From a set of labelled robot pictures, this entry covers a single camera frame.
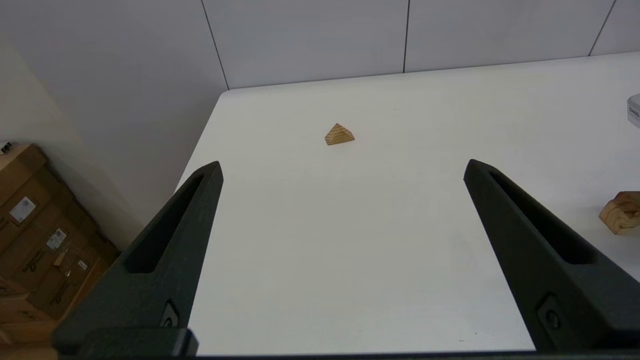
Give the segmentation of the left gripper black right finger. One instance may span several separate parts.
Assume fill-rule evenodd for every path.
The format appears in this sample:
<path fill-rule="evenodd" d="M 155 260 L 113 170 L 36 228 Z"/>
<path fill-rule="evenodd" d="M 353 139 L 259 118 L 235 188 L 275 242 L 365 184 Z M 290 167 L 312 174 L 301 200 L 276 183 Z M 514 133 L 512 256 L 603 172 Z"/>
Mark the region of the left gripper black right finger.
<path fill-rule="evenodd" d="M 538 351 L 639 351 L 640 285 L 495 167 L 463 177 Z"/>

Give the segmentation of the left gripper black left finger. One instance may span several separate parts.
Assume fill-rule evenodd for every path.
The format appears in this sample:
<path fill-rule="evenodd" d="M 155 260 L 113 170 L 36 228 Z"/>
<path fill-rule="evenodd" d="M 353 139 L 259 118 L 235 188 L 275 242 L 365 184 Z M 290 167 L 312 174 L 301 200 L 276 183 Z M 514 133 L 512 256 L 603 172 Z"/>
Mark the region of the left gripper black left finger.
<path fill-rule="evenodd" d="M 188 328 L 224 177 L 192 173 L 52 334 L 58 351 L 196 351 Z"/>

